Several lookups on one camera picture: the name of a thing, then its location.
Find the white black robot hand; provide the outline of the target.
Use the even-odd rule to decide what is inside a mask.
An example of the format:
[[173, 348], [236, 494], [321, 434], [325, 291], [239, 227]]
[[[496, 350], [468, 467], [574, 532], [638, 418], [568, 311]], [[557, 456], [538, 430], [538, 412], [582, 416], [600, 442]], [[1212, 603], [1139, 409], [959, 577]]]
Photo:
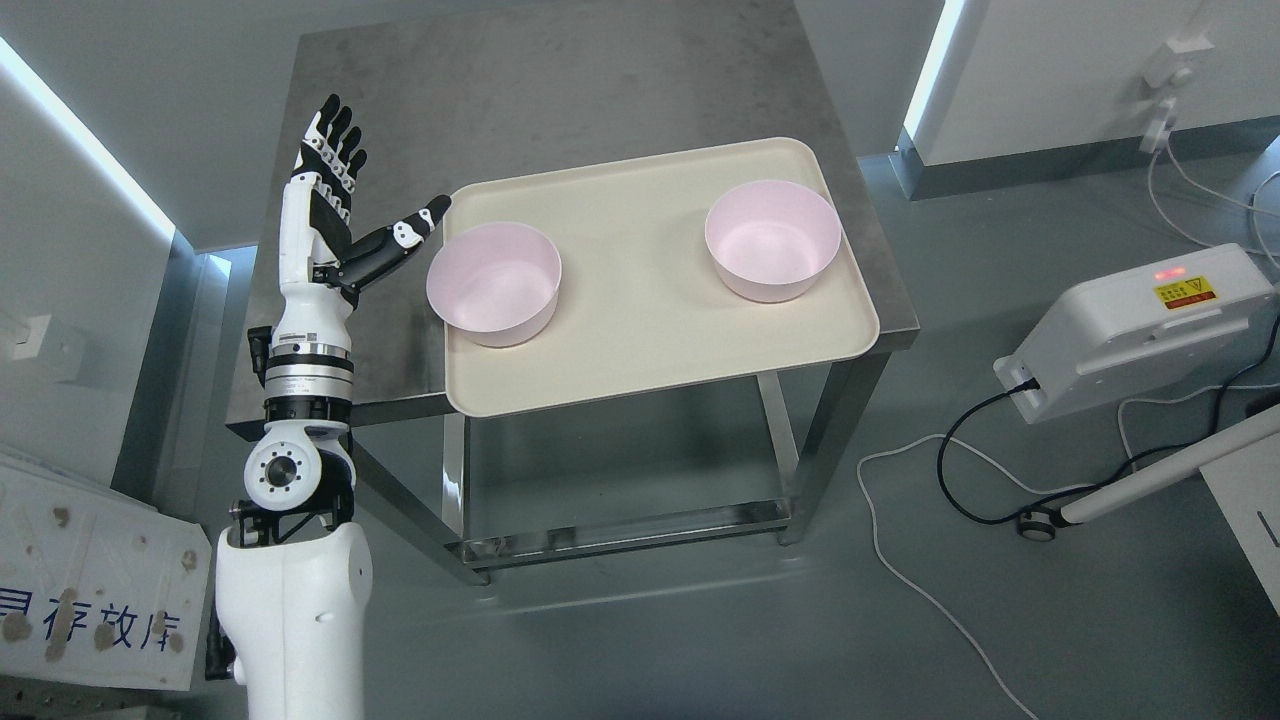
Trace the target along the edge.
[[438, 195], [424, 208], [360, 240], [349, 228], [356, 181], [367, 154], [353, 113], [332, 94], [308, 123], [283, 188], [278, 283], [284, 299], [275, 346], [349, 350], [347, 319], [369, 286], [424, 249], [451, 209]]

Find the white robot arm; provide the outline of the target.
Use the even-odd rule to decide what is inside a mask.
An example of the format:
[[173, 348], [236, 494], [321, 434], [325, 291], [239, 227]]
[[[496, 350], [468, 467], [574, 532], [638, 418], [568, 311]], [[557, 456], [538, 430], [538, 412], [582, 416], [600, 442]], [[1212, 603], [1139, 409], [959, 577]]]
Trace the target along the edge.
[[247, 340], [265, 424], [216, 543], [204, 675], [241, 684], [251, 719], [361, 719], [372, 568], [342, 443], [349, 336], [284, 322]]

